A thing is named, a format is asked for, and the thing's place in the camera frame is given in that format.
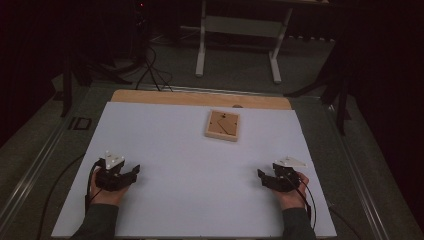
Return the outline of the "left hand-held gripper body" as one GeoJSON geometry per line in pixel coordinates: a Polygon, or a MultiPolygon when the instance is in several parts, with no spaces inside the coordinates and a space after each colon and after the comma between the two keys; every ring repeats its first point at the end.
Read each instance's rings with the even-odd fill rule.
{"type": "Polygon", "coordinates": [[[126,178],[133,176],[130,172],[121,174],[120,171],[125,165],[125,158],[106,151],[103,158],[98,161],[100,171],[97,173],[95,180],[96,185],[106,191],[119,191],[125,187],[126,178]]]}

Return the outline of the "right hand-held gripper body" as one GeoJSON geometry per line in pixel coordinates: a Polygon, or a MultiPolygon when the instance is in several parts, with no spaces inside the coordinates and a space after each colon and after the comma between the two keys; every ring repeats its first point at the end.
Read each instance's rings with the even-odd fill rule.
{"type": "Polygon", "coordinates": [[[289,156],[276,160],[272,165],[274,170],[274,176],[272,177],[274,177],[274,180],[268,181],[272,190],[290,192],[297,189],[301,181],[295,168],[306,166],[306,163],[289,156]]]}

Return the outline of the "wooden picture frame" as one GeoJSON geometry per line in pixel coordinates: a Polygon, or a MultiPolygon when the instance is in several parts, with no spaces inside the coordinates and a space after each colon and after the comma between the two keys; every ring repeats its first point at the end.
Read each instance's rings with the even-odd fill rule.
{"type": "Polygon", "coordinates": [[[206,123],[205,136],[237,142],[239,139],[240,115],[220,110],[211,110],[206,123]]]}

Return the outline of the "person's left hand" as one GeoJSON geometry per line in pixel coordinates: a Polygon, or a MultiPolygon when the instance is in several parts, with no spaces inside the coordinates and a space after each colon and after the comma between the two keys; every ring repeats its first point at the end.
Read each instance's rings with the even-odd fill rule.
{"type": "Polygon", "coordinates": [[[90,193],[89,193],[89,204],[106,204],[119,206],[124,195],[129,190],[129,187],[125,187],[119,191],[106,191],[99,188],[95,180],[97,178],[97,173],[100,171],[100,168],[96,168],[93,172],[90,181],[90,193]]]}

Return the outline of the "person's right hand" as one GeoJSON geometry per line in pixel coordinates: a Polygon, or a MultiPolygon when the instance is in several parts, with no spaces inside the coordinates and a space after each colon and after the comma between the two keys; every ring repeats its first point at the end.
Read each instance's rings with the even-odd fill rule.
{"type": "Polygon", "coordinates": [[[298,172],[298,176],[301,181],[298,190],[293,190],[290,192],[278,192],[275,190],[272,191],[274,196],[277,198],[282,210],[291,208],[305,208],[306,186],[309,183],[309,179],[301,172],[298,172]]]}

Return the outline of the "white table mat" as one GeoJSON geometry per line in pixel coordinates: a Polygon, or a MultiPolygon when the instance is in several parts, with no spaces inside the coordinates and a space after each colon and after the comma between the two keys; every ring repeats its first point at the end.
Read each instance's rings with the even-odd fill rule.
{"type": "Polygon", "coordinates": [[[293,110],[239,108],[237,142],[205,136],[205,106],[119,103],[106,105],[54,230],[69,237],[84,217],[88,173],[106,151],[141,172],[125,195],[116,234],[122,238],[269,238],[282,234],[279,204],[257,169],[273,172],[287,156],[310,180],[319,237],[336,230],[293,110]]]}

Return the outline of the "black floor socket plate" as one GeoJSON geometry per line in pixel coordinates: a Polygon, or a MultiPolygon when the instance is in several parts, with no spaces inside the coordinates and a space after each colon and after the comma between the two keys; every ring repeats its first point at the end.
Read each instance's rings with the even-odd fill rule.
{"type": "Polygon", "coordinates": [[[91,118],[73,117],[68,125],[69,130],[88,130],[92,124],[91,118]]]}

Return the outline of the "black tripod stand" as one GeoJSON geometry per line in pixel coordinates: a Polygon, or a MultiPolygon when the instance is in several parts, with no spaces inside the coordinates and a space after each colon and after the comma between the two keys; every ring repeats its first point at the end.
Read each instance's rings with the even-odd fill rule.
{"type": "Polygon", "coordinates": [[[343,51],[343,45],[339,41],[336,41],[327,60],[319,71],[316,80],[299,90],[285,93],[286,97],[296,98],[319,87],[325,87],[324,92],[320,96],[320,101],[323,105],[331,105],[335,100],[338,100],[336,104],[337,113],[335,122],[337,130],[342,136],[345,135],[344,120],[349,81],[351,79],[346,69],[347,63],[340,61],[343,51]]]}

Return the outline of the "metal floor rail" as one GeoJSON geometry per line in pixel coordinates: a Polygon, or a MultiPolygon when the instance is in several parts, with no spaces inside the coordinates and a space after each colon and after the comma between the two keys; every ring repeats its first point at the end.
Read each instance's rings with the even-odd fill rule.
{"type": "Polygon", "coordinates": [[[336,126],[336,109],[332,105],[324,105],[323,110],[347,158],[348,169],[353,181],[353,185],[355,187],[358,198],[361,202],[361,206],[364,210],[375,240],[390,240],[388,232],[379,215],[375,201],[371,196],[367,188],[366,182],[364,181],[361,175],[360,169],[356,164],[356,160],[353,156],[351,149],[349,148],[348,142],[336,126]]]}
{"type": "Polygon", "coordinates": [[[22,175],[4,207],[0,210],[0,235],[7,231],[23,202],[31,192],[71,119],[71,113],[59,118],[58,125],[49,135],[35,159],[26,168],[26,172],[22,175]]]}

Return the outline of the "white metal desk frame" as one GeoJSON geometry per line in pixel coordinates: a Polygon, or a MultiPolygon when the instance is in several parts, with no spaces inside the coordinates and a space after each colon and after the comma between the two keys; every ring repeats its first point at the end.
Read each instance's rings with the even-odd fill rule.
{"type": "Polygon", "coordinates": [[[329,5],[328,0],[266,0],[269,3],[287,4],[287,10],[281,21],[265,21],[208,15],[207,1],[211,0],[201,0],[200,40],[195,76],[202,77],[204,75],[207,32],[268,37],[276,40],[275,47],[268,53],[271,73],[275,84],[282,82],[277,57],[286,35],[293,9],[296,6],[329,5]]]}

